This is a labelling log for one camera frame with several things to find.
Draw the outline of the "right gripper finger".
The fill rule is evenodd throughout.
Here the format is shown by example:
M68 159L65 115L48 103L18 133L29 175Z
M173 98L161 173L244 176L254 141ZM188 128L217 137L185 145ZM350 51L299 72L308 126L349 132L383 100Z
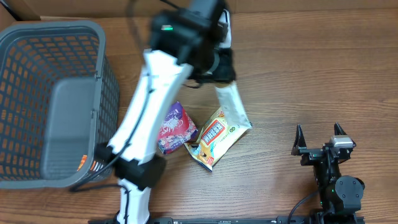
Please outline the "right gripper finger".
M302 127L300 124L298 124L296 127L295 141L294 141L294 145L292 146L291 155L301 156L302 151L306 150L306 148L307 148L307 145L306 145L305 138L303 135Z
M339 125L339 123L334 124L334 135L346 135L346 132L343 130L343 128Z

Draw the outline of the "white tube with gold cap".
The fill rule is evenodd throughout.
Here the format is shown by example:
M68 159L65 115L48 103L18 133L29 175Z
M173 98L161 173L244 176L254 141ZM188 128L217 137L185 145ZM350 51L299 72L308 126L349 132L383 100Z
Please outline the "white tube with gold cap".
M244 109L236 82L216 83L215 91L226 122L230 126L252 128L252 124Z

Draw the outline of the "yellow snack bag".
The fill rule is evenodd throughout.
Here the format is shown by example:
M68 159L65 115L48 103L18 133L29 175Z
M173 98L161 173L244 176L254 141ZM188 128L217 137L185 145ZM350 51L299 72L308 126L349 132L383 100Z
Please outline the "yellow snack bag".
M185 148L209 172L227 153L228 149L249 129L249 126L229 125L221 108L218 108L202 127L195 142L186 142Z

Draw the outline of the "purple red snack pouch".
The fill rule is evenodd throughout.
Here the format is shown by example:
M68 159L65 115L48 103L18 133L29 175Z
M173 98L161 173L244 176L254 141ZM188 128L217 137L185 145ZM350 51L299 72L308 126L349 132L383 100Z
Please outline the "purple red snack pouch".
M163 154L170 154L193 139L197 134L197 127L189 117L180 102L171 105L162 123L157 142Z

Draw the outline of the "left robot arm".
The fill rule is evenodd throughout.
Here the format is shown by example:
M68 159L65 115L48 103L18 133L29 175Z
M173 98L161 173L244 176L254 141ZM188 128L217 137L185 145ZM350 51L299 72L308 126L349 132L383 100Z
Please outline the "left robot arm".
M158 13L150 25L144 66L127 113L109 143L96 152L114 169L121 190L114 223L147 223L151 189L165 169L156 151L159 130L187 80L227 85L232 66L225 1L192 1Z

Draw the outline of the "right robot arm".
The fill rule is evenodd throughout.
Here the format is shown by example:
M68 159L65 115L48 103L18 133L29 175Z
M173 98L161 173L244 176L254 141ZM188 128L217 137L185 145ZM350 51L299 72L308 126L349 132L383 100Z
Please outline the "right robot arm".
M318 190L301 200L301 205L309 198L319 195L321 209L312 212L308 223L361 223L356 216L361 209L361 199L365 190L364 182L356 177L342 175L340 164L351 159L356 143L343 128L334 124L334 135L321 148L309 149L305 142L301 125L296 128L291 155L300 156L302 166L312 166Z

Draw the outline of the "white barcode scanner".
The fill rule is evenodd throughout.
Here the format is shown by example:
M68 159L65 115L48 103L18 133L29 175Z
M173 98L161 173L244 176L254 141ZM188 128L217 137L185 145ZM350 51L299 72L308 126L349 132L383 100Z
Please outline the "white barcode scanner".
M230 49L232 43L232 35L231 35L231 20L230 13L227 9L223 9L223 13L221 14L218 25L223 28L223 38L219 43L219 49Z

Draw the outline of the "grey plastic mesh basket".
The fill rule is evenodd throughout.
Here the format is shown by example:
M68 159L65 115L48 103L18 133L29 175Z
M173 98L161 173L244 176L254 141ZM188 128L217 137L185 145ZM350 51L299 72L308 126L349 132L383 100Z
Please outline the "grey plastic mesh basket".
M63 188L103 163L116 132L119 85L106 36L91 21L41 22L1 32L1 188Z

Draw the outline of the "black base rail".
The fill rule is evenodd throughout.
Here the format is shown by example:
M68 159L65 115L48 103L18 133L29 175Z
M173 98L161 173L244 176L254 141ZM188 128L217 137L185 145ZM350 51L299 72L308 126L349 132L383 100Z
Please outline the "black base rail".
M111 224L119 223L116 218L107 220L89 220L89 224ZM276 218L197 218L197 219L173 219L170 217L163 218L149 218L148 224L287 224L288 216L278 216ZM304 223L316 223L310 221L309 217L305 216L293 216L290 223L293 224L304 224ZM365 224L364 217L357 217L357 221L352 222L339 222L339 223L359 223Z

